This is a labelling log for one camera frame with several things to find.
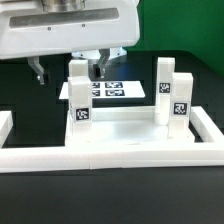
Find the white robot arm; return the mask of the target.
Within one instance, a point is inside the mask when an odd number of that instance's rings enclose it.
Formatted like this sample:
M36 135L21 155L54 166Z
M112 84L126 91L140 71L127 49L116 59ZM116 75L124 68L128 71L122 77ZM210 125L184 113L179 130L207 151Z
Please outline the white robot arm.
M97 50L104 69L112 48L140 37L140 0L0 0L0 60L25 58L41 84L44 55Z

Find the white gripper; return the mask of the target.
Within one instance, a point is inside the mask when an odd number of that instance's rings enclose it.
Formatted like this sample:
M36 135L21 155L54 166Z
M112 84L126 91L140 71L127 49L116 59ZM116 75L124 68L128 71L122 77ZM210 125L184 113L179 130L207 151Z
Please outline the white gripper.
M105 75L106 48L133 46L140 37L140 0L0 0L0 59L28 57L41 85L49 83L38 56L100 49L93 65Z

